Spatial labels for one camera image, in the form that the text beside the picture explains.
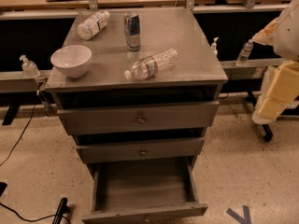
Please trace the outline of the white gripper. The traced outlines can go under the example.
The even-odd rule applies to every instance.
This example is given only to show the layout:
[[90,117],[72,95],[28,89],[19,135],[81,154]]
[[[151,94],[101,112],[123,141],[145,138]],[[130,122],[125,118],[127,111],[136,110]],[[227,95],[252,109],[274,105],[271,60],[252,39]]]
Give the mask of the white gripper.
[[273,122],[298,96],[299,62],[285,61],[278,68],[269,67],[253,114]]

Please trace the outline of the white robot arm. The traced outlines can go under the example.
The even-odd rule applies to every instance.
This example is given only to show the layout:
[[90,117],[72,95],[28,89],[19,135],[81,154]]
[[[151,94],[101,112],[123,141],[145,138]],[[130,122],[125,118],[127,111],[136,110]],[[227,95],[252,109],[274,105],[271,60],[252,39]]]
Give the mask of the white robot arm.
[[261,96],[252,120],[268,124],[299,96],[299,0],[292,0],[280,15],[252,38],[273,47],[284,62],[264,75]]

